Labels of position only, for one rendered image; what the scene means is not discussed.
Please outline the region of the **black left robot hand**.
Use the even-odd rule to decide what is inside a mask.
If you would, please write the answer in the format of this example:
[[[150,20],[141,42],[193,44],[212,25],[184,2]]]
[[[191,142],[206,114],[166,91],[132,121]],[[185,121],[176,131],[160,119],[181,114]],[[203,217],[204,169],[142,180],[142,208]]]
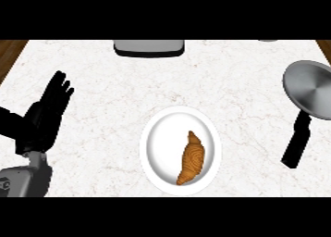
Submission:
[[[75,89],[66,73],[57,71],[42,98],[20,116],[0,107],[0,135],[16,140],[16,154],[36,151],[45,153],[55,144],[63,115]]]

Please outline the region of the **white oval plate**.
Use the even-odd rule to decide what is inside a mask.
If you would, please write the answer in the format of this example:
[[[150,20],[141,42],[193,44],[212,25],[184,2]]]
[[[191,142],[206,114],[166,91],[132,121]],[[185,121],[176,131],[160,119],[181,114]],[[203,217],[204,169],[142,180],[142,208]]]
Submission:
[[[204,165],[199,175],[176,184],[190,132],[204,146]],[[140,159],[156,187],[172,195],[193,195],[212,183],[222,161],[222,141],[210,118],[188,106],[165,108],[145,125],[140,139]]]

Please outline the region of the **grey and black appliance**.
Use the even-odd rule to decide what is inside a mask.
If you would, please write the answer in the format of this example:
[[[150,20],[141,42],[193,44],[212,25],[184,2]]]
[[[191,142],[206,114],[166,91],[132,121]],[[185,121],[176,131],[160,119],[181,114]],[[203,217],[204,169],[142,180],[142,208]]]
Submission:
[[[184,40],[116,40],[114,50],[119,56],[172,57],[185,52]]]

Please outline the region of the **brown croissant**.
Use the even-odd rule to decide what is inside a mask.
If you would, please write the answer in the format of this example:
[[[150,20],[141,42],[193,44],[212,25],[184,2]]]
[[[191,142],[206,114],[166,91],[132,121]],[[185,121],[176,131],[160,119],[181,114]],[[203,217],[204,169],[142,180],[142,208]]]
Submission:
[[[204,166],[206,148],[196,133],[190,131],[188,144],[182,154],[182,170],[176,178],[176,184],[190,182],[201,173]]]

